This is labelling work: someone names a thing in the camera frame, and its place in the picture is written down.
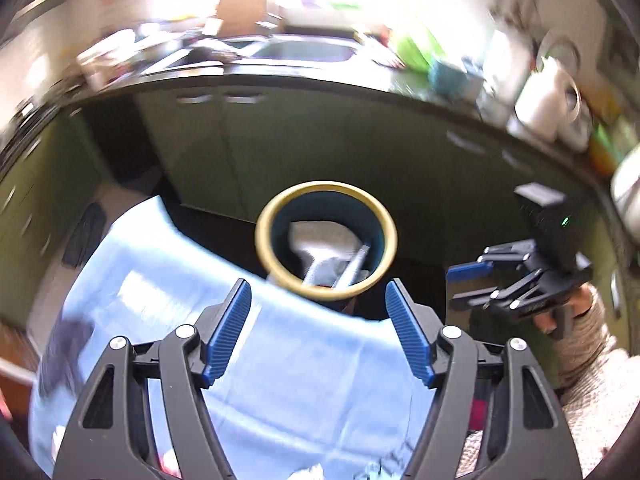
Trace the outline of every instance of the blue cloth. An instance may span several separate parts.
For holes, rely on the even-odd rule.
[[[55,351],[38,370],[30,417],[31,453],[44,471],[52,474],[56,426],[66,426],[111,338],[162,339],[224,300],[238,278],[252,287],[251,311],[204,398],[239,480],[285,480],[317,463],[328,480],[351,479],[415,444],[433,393],[412,376],[389,320],[333,312],[233,266],[180,234],[153,198],[111,227],[50,336]],[[150,381],[150,402],[162,455],[172,445],[159,381]]]

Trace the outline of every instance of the drawer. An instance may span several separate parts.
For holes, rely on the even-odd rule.
[[[18,244],[0,254],[0,317],[21,328],[26,326],[44,275],[37,264],[30,251],[20,250]]]
[[[47,167],[47,163],[50,164],[50,152],[56,130],[56,123],[53,121],[45,126],[18,159],[21,167],[32,176],[37,176]]]
[[[18,160],[0,182],[0,240],[9,221],[33,185],[33,179]]]
[[[50,204],[43,202],[37,191],[31,189],[8,223],[2,248],[17,258],[23,258],[33,272],[44,272],[56,222]]]

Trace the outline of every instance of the cabinet handle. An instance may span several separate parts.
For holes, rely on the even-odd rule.
[[[29,225],[31,225],[31,220],[33,220],[33,215],[32,214],[29,215],[29,218],[27,218],[27,221],[22,226],[22,229],[20,229],[20,236],[24,236],[25,232],[27,232],[27,229],[29,228]]]
[[[211,94],[196,95],[194,97],[178,97],[178,101],[181,105],[196,105],[199,103],[207,103],[213,99]]]
[[[24,152],[24,155],[22,156],[22,160],[25,160],[29,155],[31,155],[31,153],[33,153],[33,150],[35,150],[40,145],[41,142],[42,142],[42,137],[38,137],[35,140],[35,142],[31,146],[29,146],[29,149],[26,152]]]
[[[611,299],[613,300],[613,314],[616,319],[622,317],[622,298],[618,288],[618,272],[614,270],[611,274]]]
[[[239,105],[255,105],[264,99],[264,95],[225,95],[227,103]]]
[[[484,146],[471,142],[470,140],[463,139],[451,130],[447,131],[447,140],[455,144],[457,147],[462,148],[466,152],[480,156],[486,155],[486,148]]]
[[[507,150],[502,150],[502,160],[509,164],[514,170],[527,175],[533,175],[533,169],[527,166],[524,162],[519,161]]]
[[[6,207],[9,205],[9,202],[11,202],[12,197],[14,196],[15,193],[15,186],[14,188],[11,190],[11,192],[9,193],[9,196],[4,200],[4,203],[2,204],[2,211],[0,211],[1,213],[4,213],[4,210],[6,209]]]
[[[40,256],[44,256],[44,253],[47,252],[47,248],[49,247],[49,243],[51,242],[51,234],[47,236],[47,241],[44,242],[44,245],[40,249]]]

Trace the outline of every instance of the green cabinet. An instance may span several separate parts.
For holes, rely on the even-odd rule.
[[[629,348],[628,309],[624,297],[618,256],[609,237],[603,213],[592,201],[585,202],[575,222],[579,225],[580,251],[593,266],[593,285],[600,291],[607,325],[622,348]]]
[[[529,237],[513,190],[531,182],[531,172],[503,153],[495,137],[453,125],[443,136],[449,153],[446,264],[473,261],[488,245]]]
[[[442,261],[442,124],[330,92],[225,88],[225,124],[248,218],[287,187],[361,187],[396,220],[400,256]]]
[[[220,92],[194,88],[136,95],[169,180],[183,204],[245,219],[229,158]]]
[[[0,317],[25,326],[47,267],[99,183],[99,174],[61,114],[14,163],[0,182],[0,198],[15,188],[0,214]]]

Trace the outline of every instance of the floor mat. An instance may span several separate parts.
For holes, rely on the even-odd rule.
[[[75,269],[87,263],[100,244],[106,222],[107,215],[100,204],[89,204],[66,244],[62,264]]]

